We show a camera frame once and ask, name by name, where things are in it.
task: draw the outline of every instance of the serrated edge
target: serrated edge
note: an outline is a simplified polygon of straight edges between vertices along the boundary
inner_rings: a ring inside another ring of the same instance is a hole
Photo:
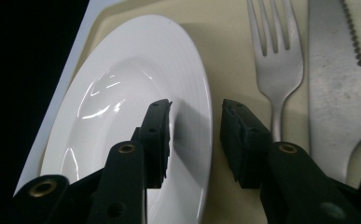
[[[359,66],[361,66],[361,48],[360,48],[360,46],[358,44],[357,34],[356,34],[356,30],[354,28],[352,15],[350,13],[348,5],[346,4],[346,1],[345,0],[340,0],[340,2],[341,2],[341,5],[342,5],[342,8],[343,8],[343,12],[345,13],[346,22],[348,23],[349,31],[350,31],[350,34],[351,34],[351,37],[352,37],[355,58],[357,59],[357,64]]]

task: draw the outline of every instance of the black background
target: black background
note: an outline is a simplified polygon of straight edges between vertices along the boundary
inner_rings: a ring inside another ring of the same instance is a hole
[[[12,198],[88,2],[0,1],[0,207]]]

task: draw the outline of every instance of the steak knife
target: steak knife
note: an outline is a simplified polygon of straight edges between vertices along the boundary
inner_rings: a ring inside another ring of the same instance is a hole
[[[346,182],[361,141],[361,55],[343,0],[309,1],[311,156],[331,178]]]

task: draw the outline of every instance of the fork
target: fork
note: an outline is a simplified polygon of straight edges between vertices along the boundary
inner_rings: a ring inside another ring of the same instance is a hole
[[[283,0],[288,31],[288,47],[285,45],[282,25],[275,0],[271,0],[273,27],[276,32],[276,46],[273,46],[271,30],[263,0],[259,0],[262,27],[266,47],[263,49],[252,0],[247,8],[256,60],[257,85],[271,101],[271,134],[273,142],[282,141],[282,114],[286,99],[299,86],[303,78],[303,58],[299,41],[299,29],[291,0]]]

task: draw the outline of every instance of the white plate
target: white plate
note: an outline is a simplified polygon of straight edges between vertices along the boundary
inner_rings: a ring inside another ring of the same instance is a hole
[[[201,57],[176,22],[157,15],[120,25],[77,73],[54,122],[41,175],[70,182],[104,167],[148,106],[172,101],[171,156],[162,188],[148,191],[149,223],[197,223],[212,158],[211,98]]]

